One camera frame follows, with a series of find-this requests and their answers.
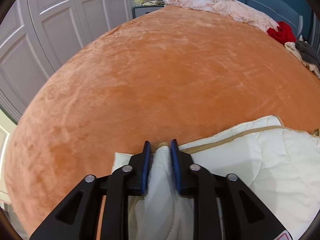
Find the dark bedside table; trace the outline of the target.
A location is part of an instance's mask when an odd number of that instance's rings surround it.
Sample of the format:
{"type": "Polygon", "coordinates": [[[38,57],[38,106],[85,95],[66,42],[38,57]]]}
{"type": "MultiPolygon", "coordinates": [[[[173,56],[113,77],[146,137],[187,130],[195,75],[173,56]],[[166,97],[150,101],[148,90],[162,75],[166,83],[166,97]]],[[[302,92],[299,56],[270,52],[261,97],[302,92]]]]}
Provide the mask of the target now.
{"type": "Polygon", "coordinates": [[[149,14],[153,11],[159,10],[163,8],[164,5],[157,5],[157,6],[135,6],[132,8],[132,17],[133,19],[138,18],[140,16],[149,14]]]}

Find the dark grey folded garment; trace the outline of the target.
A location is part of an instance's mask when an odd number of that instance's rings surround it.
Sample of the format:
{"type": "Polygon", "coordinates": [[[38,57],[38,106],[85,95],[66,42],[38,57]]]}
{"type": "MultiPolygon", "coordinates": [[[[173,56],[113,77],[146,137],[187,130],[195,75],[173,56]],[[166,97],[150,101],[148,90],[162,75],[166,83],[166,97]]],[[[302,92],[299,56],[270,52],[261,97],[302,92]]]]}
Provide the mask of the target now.
{"type": "Polygon", "coordinates": [[[300,52],[304,61],[310,64],[315,64],[319,68],[319,56],[310,44],[303,41],[296,41],[295,48],[300,52]]]}

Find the cream fluffy garment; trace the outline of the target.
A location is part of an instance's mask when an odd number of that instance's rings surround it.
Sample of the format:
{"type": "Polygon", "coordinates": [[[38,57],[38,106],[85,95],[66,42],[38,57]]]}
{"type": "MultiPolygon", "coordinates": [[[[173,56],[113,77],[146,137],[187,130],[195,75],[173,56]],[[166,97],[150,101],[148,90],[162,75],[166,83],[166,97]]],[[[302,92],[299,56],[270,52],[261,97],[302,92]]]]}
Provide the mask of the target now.
{"type": "Polygon", "coordinates": [[[309,62],[304,61],[304,60],[302,59],[302,56],[301,56],[300,52],[296,49],[294,42],[286,42],[286,43],[284,44],[284,47],[285,47],[292,55],[294,55],[295,58],[296,58],[300,63],[302,63],[306,68],[308,68],[308,70],[310,70],[311,72],[313,72],[313,73],[318,77],[318,79],[320,79],[318,67],[317,67],[315,64],[309,63],[309,62]]]}

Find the white room door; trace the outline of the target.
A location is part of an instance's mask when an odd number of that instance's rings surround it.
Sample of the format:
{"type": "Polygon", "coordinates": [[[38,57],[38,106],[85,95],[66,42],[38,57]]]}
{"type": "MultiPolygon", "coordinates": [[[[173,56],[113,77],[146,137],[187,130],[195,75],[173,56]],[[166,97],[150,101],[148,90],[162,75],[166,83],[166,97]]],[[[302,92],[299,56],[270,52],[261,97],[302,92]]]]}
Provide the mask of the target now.
{"type": "Polygon", "coordinates": [[[1,111],[1,117],[0,117],[1,202],[6,204],[11,204],[11,200],[8,195],[8,191],[7,191],[7,187],[4,179],[5,155],[9,145],[9,141],[11,139],[12,133],[14,132],[15,128],[16,128],[16,124],[13,121],[11,121],[3,111],[1,111]]]}

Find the red garment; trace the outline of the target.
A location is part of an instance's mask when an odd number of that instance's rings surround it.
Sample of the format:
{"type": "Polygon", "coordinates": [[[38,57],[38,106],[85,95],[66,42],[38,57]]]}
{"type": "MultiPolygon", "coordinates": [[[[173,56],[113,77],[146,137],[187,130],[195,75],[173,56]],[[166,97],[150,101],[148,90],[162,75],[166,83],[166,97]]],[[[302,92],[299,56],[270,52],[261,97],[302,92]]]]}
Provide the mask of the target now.
{"type": "Polygon", "coordinates": [[[291,27],[284,21],[277,22],[277,29],[268,28],[267,33],[270,37],[274,38],[281,44],[285,44],[286,42],[296,42],[297,38],[292,32],[291,27]]]}

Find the white panelled wardrobe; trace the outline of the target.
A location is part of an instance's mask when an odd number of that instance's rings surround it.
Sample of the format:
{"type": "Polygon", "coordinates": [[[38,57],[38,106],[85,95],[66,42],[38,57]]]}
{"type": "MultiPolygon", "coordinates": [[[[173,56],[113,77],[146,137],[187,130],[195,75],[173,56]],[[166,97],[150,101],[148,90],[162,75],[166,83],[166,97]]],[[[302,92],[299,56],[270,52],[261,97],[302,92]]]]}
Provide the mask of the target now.
{"type": "Polygon", "coordinates": [[[135,0],[16,0],[1,23],[1,106],[14,120],[73,55],[131,20],[135,0]]]}

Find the pink lace blanket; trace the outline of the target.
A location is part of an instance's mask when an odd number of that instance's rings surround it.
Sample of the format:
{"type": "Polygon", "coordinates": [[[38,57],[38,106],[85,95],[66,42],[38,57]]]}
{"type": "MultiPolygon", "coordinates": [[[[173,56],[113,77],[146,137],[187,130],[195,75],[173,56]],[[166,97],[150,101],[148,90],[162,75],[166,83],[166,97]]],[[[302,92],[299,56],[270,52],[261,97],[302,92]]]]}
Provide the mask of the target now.
{"type": "Polygon", "coordinates": [[[262,11],[254,9],[238,0],[164,0],[164,4],[184,9],[193,9],[218,14],[245,23],[263,32],[278,30],[279,24],[262,11]]]}

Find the cream quilted jacket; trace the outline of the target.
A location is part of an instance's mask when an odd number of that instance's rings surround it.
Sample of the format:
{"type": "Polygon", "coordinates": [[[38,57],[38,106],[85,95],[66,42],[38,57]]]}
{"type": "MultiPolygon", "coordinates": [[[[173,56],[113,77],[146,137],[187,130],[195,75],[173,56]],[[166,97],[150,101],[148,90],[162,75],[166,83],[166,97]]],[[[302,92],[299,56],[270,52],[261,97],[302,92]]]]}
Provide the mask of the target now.
{"type": "MultiPolygon", "coordinates": [[[[269,115],[178,148],[217,178],[241,179],[291,239],[319,239],[319,130],[269,115]]],[[[195,204],[178,194],[169,144],[140,149],[149,153],[146,192],[128,198],[126,239],[192,239],[195,204]]]]}

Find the yellow-white cloth pile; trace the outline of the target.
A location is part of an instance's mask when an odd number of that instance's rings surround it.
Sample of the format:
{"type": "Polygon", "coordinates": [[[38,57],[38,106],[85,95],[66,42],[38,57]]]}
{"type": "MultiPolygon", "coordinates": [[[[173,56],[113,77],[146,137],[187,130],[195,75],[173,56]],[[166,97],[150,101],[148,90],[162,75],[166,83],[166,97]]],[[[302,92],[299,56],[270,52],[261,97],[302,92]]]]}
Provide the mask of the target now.
{"type": "Polygon", "coordinates": [[[164,5],[164,0],[135,0],[135,6],[155,7],[164,5]]]}

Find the orange plush bed cover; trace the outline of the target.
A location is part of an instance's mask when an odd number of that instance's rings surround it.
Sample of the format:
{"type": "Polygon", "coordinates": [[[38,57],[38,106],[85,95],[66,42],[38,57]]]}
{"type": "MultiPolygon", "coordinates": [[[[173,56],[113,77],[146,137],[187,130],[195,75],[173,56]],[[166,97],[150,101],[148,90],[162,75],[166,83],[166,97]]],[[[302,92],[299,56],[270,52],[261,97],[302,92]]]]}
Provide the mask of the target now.
{"type": "Polygon", "coordinates": [[[209,137],[276,115],[319,127],[319,79],[263,31],[165,7],[101,35],[35,95],[10,139],[5,183],[27,233],[115,152],[209,137]]]}

